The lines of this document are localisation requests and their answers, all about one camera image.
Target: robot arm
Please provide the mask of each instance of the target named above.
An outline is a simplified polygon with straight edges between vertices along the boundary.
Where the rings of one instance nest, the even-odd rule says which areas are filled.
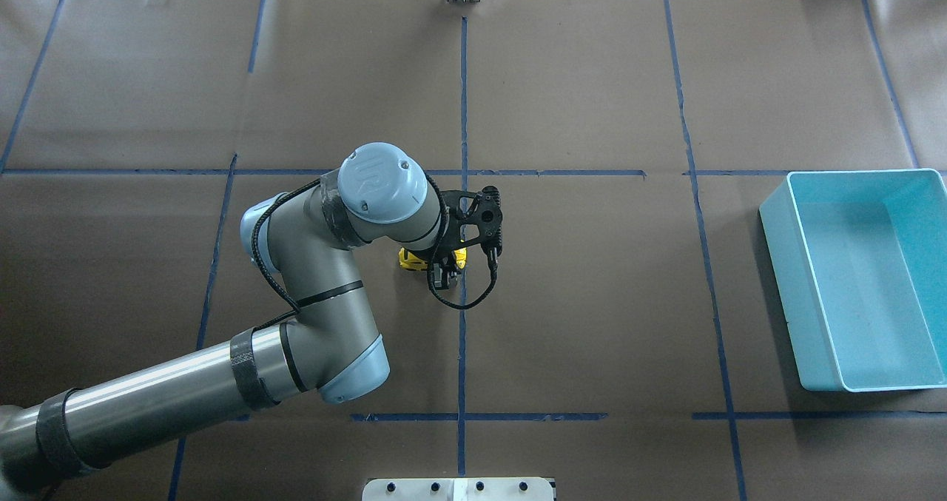
[[[466,210],[461,197],[473,200]],[[282,275],[293,310],[228,343],[40,406],[0,407],[0,499],[34,498],[64,478],[311,389],[328,403],[369,393],[388,377],[388,357],[351,249],[392,238],[430,263],[433,285],[435,268],[459,271],[454,250],[480,243],[495,281],[501,221],[495,188],[441,194],[402,150],[358,148],[338,170],[241,221],[244,247],[265,275]],[[461,241],[464,224],[476,224],[478,237]],[[282,321],[288,316],[295,321]]]

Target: light blue joint cover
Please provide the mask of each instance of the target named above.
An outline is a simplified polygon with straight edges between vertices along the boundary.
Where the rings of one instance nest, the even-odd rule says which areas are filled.
[[[383,141],[359,147],[339,168],[339,194],[353,215],[372,223],[396,223],[417,212],[427,198],[424,170]]]
[[[259,204],[256,204],[246,210],[246,213],[243,213],[243,218],[240,219],[240,242],[243,242],[243,251],[246,251],[247,255],[250,255],[250,261],[253,261],[253,248],[250,247],[253,238],[253,226],[257,225],[257,221],[260,220],[261,215],[266,212],[266,209],[269,209],[273,203],[281,198],[282,195],[286,195],[286,192],[276,194],[273,198],[270,198],[267,201],[261,201]],[[270,244],[268,242],[267,235],[269,234],[270,227],[270,218],[267,218],[263,222],[263,225],[260,226],[260,238],[257,239],[257,245],[260,246],[260,258],[263,259],[263,265],[266,267],[267,272],[270,274],[278,274],[278,269],[273,264],[273,259],[270,258]]]
[[[344,403],[358,399],[378,389],[388,379],[390,371],[382,335],[378,335],[371,346],[357,359],[352,360],[351,365],[346,366],[346,369],[318,389],[319,395],[326,403]]]

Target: cylinder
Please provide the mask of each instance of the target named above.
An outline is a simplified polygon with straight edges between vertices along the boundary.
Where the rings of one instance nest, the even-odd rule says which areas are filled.
[[[256,332],[253,347],[273,398],[299,393],[283,356],[280,328]],[[229,343],[78,390],[64,409],[75,452],[96,468],[250,412],[237,390]],[[0,431],[3,472],[23,491],[58,478],[37,444],[38,411],[40,406],[16,412]]]

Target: black strap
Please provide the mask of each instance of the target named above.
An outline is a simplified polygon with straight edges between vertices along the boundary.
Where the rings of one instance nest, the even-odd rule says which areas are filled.
[[[95,468],[84,462],[75,452],[69,432],[65,426],[65,400],[80,389],[68,389],[58,396],[50,397],[40,405],[36,416],[36,443],[40,452],[50,462],[50,466],[63,478],[71,480],[94,474],[102,468]]]
[[[266,390],[266,384],[260,379],[257,361],[253,357],[253,332],[247,329],[230,340],[230,369],[237,381],[237,390],[246,406],[251,410],[264,410],[280,404]]]
[[[326,301],[327,299],[332,299],[335,296],[344,295],[346,292],[357,291],[358,289],[364,288],[364,286],[365,284],[361,279],[359,279],[358,281],[352,281],[346,285],[335,286],[334,289],[328,289],[328,291],[325,292],[319,292],[317,295],[311,295],[309,297],[299,299],[297,300],[297,305],[302,309],[304,306],[314,305],[320,301]]]
[[[302,382],[302,377],[299,376],[299,370],[295,367],[293,349],[290,347],[290,337],[286,326],[287,322],[280,323],[280,345],[283,347],[283,356],[286,357],[286,366],[290,369],[290,377],[293,377],[293,384],[295,384],[299,393],[302,394],[308,392],[309,389]]]

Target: table surface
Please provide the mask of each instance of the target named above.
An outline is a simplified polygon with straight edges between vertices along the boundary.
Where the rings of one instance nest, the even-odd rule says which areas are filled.
[[[360,144],[503,193],[500,282],[469,312],[392,243],[357,252],[381,389],[295,397],[56,499],[465,474],[570,500],[947,488],[947,391],[799,386],[758,218],[791,170],[947,169],[947,2],[0,0],[0,19],[0,403],[283,312],[240,215]],[[486,279],[473,259],[467,292]]]

